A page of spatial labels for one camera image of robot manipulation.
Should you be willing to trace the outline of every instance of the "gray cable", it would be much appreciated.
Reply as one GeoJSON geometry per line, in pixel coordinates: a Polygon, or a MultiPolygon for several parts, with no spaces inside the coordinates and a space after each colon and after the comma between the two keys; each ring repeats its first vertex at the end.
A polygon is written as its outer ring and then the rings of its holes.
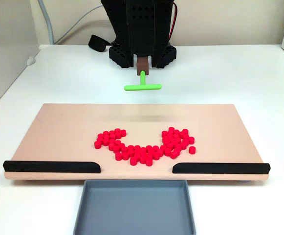
{"type": "Polygon", "coordinates": [[[99,5],[99,6],[96,6],[94,7],[93,9],[89,10],[87,13],[85,13],[60,39],[58,39],[55,44],[57,44],[65,35],[67,35],[67,33],[69,33],[73,28],[74,26],[77,25],[78,22],[80,22],[88,13],[92,12],[93,10],[96,10],[97,8],[100,8],[102,7],[103,5],[99,5]]]}
{"type": "Polygon", "coordinates": [[[39,2],[41,10],[43,12],[44,19],[46,21],[47,30],[48,30],[48,37],[49,37],[49,43],[51,45],[53,45],[54,44],[54,35],[53,35],[52,23],[51,23],[50,18],[48,16],[48,13],[47,13],[47,10],[45,8],[43,0],[38,0],[38,2],[39,2]]]}

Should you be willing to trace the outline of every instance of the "pile of red pieces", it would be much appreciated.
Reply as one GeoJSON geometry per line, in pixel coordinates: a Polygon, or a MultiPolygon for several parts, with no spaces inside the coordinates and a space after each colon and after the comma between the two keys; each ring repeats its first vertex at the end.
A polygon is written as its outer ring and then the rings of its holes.
{"type": "MultiPolygon", "coordinates": [[[[159,160],[164,155],[176,159],[182,150],[185,150],[189,144],[194,144],[195,142],[194,137],[189,136],[187,129],[179,131],[174,127],[169,127],[168,131],[162,131],[163,144],[160,147],[157,145],[148,145],[146,147],[139,145],[126,146],[119,140],[126,135],[127,131],[119,128],[113,131],[104,131],[102,134],[98,134],[94,146],[96,149],[101,148],[102,145],[108,146],[108,149],[115,153],[117,161],[130,159],[131,165],[136,165],[140,162],[141,164],[152,166],[153,160],[159,160]]],[[[194,146],[189,147],[190,154],[195,154],[195,152],[196,148],[194,146]]]]}

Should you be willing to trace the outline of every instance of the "red cylindrical piece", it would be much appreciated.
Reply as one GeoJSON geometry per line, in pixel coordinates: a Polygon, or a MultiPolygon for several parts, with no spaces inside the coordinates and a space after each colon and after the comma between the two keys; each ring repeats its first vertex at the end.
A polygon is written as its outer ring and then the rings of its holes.
{"type": "Polygon", "coordinates": [[[118,139],[121,139],[121,133],[120,132],[116,132],[116,139],[118,140],[118,139]]]}
{"type": "Polygon", "coordinates": [[[186,149],[186,147],[187,147],[186,143],[181,143],[182,150],[186,149]]]}
{"type": "Polygon", "coordinates": [[[158,151],[159,147],[157,145],[153,146],[153,151],[158,151]]]}
{"type": "Polygon", "coordinates": [[[116,135],[115,134],[110,134],[109,137],[110,137],[111,140],[115,140],[116,139],[116,135]]]}
{"type": "Polygon", "coordinates": [[[158,153],[159,153],[159,156],[160,156],[160,157],[163,156],[163,151],[164,151],[163,149],[159,149],[159,150],[158,150],[158,153]]]}
{"type": "Polygon", "coordinates": [[[181,138],[177,138],[175,141],[176,141],[177,143],[181,143],[181,142],[182,142],[181,138]]]}
{"type": "Polygon", "coordinates": [[[122,153],[116,153],[116,160],[117,161],[120,161],[120,160],[122,160],[122,153]]]}
{"type": "Polygon", "coordinates": [[[130,158],[133,157],[133,156],[134,156],[134,150],[130,148],[130,149],[128,150],[128,154],[129,154],[129,157],[130,157],[130,158]]]}
{"type": "Polygon", "coordinates": [[[183,139],[182,143],[185,143],[186,146],[188,146],[189,145],[189,140],[188,139],[183,139]]]}
{"type": "Polygon", "coordinates": [[[108,145],[109,145],[109,140],[103,139],[103,146],[108,146],[108,145]]]}
{"type": "Polygon", "coordinates": [[[146,158],[145,164],[146,164],[146,166],[152,166],[153,165],[153,158],[146,158]]]}
{"type": "Polygon", "coordinates": [[[173,151],[170,154],[171,159],[176,159],[177,158],[177,152],[173,151]]]}
{"type": "Polygon", "coordinates": [[[167,148],[173,149],[173,144],[172,144],[172,143],[168,144],[168,145],[167,145],[167,148]]]}
{"type": "Polygon", "coordinates": [[[128,147],[125,147],[125,146],[120,147],[120,149],[121,149],[122,152],[127,152],[128,151],[128,147]]]}
{"type": "Polygon", "coordinates": [[[119,153],[119,152],[120,152],[120,147],[119,147],[118,145],[115,145],[115,146],[113,147],[113,152],[114,152],[114,153],[119,153]]]}
{"type": "Polygon", "coordinates": [[[164,141],[163,141],[163,144],[164,144],[164,145],[170,144],[170,140],[164,140],[164,141]]]}
{"type": "Polygon", "coordinates": [[[141,163],[141,164],[145,164],[145,161],[146,161],[146,155],[141,155],[141,157],[140,157],[140,163],[141,163]]]}
{"type": "Polygon", "coordinates": [[[129,153],[128,152],[123,152],[122,153],[122,158],[123,158],[123,160],[128,160],[129,159],[129,153]]]}
{"type": "Polygon", "coordinates": [[[146,151],[147,151],[147,150],[146,150],[145,147],[141,147],[141,148],[140,148],[140,153],[146,153],[146,151]]]}
{"type": "Polygon", "coordinates": [[[103,138],[101,138],[101,137],[98,137],[96,141],[103,144],[103,138]]]}
{"type": "Polygon", "coordinates": [[[196,148],[195,148],[194,146],[191,146],[191,147],[189,148],[189,153],[190,153],[190,154],[195,154],[195,153],[196,153],[196,148]]]}
{"type": "Polygon", "coordinates": [[[154,153],[153,153],[153,159],[156,160],[156,161],[160,159],[160,154],[159,154],[159,152],[154,152],[154,153]]]}
{"type": "Polygon", "coordinates": [[[99,148],[101,148],[101,143],[100,142],[98,142],[98,141],[96,141],[95,143],[94,143],[94,147],[96,148],[96,149],[99,149],[99,148]]]}
{"type": "Polygon", "coordinates": [[[181,151],[181,150],[182,150],[182,145],[178,143],[178,144],[175,146],[175,149],[178,149],[179,151],[181,151]]]}
{"type": "Polygon", "coordinates": [[[161,137],[164,137],[164,136],[166,136],[168,134],[168,131],[163,131],[163,132],[161,132],[161,137]]]}
{"type": "Polygon", "coordinates": [[[109,149],[110,151],[113,151],[113,147],[114,147],[114,143],[109,143],[108,149],[109,149]]]}
{"type": "Polygon", "coordinates": [[[124,136],[127,135],[127,131],[126,131],[126,130],[121,130],[120,133],[121,133],[121,136],[122,136],[122,137],[124,137],[124,136]]]}
{"type": "Polygon", "coordinates": [[[195,138],[189,137],[189,144],[194,144],[194,143],[195,143],[195,138]]]}
{"type": "Polygon", "coordinates": [[[164,150],[164,154],[165,154],[165,156],[170,156],[170,154],[171,154],[171,149],[170,148],[166,148],[165,150],[164,150]]]}
{"type": "Polygon", "coordinates": [[[137,158],[133,157],[133,158],[130,158],[130,164],[131,165],[136,165],[137,164],[137,158]]]}
{"type": "Polygon", "coordinates": [[[173,148],[175,148],[176,145],[177,145],[177,142],[176,141],[172,141],[171,144],[173,145],[173,148]]]}

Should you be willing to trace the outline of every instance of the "red wire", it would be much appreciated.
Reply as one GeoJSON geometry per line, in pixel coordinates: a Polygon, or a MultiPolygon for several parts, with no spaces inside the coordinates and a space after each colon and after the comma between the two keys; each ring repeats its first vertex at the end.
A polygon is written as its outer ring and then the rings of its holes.
{"type": "Polygon", "coordinates": [[[176,21],[176,16],[177,16],[177,6],[176,6],[175,3],[173,3],[173,5],[175,6],[175,16],[174,16],[174,19],[173,19],[173,22],[172,22],[171,31],[170,31],[170,34],[169,34],[169,40],[172,36],[173,29],[175,28],[175,21],[176,21]]]}

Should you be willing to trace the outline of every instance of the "cable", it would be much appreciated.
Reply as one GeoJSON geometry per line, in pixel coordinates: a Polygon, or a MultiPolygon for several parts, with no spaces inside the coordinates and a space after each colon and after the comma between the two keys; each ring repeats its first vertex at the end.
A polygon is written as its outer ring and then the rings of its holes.
{"type": "Polygon", "coordinates": [[[45,8],[43,0],[38,0],[38,2],[39,2],[41,10],[43,12],[44,19],[46,21],[47,30],[48,30],[48,37],[49,37],[49,43],[51,45],[53,45],[54,44],[54,35],[53,35],[52,23],[51,23],[50,18],[48,16],[48,13],[47,13],[47,10],[45,8]]]}
{"type": "Polygon", "coordinates": [[[96,10],[97,8],[100,8],[102,7],[103,5],[99,5],[99,6],[96,6],[94,7],[93,9],[89,10],[87,13],[85,13],[63,36],[61,36],[56,42],[55,44],[57,44],[65,35],[67,35],[67,33],[69,33],[73,28],[74,26],[77,25],[78,22],[80,22],[88,13],[92,12],[93,10],[96,10]]]}
{"type": "Polygon", "coordinates": [[[169,34],[169,40],[170,40],[172,33],[173,33],[173,30],[175,28],[175,22],[176,22],[176,17],[177,17],[177,5],[175,3],[173,3],[173,5],[175,6],[175,16],[174,16],[173,23],[172,23],[172,26],[171,26],[171,30],[170,30],[170,34],[169,34]]]}
{"type": "Polygon", "coordinates": [[[43,16],[44,16],[44,19],[46,21],[46,25],[47,25],[47,30],[48,30],[48,37],[49,37],[49,43],[51,45],[54,45],[54,44],[57,44],[65,35],[67,35],[67,33],[69,33],[73,28],[74,26],[77,25],[78,22],[80,22],[88,13],[92,12],[93,10],[96,10],[97,8],[100,8],[102,7],[103,5],[99,5],[99,6],[96,6],[94,7],[93,9],[89,10],[87,13],[85,13],[63,36],[61,36],[57,41],[54,41],[54,34],[53,34],[53,28],[52,28],[52,23],[50,21],[50,18],[48,16],[48,13],[47,13],[47,10],[45,8],[45,5],[44,5],[44,2],[43,0],[38,0],[39,2],[39,5],[40,5],[40,8],[43,12],[43,16]]]}

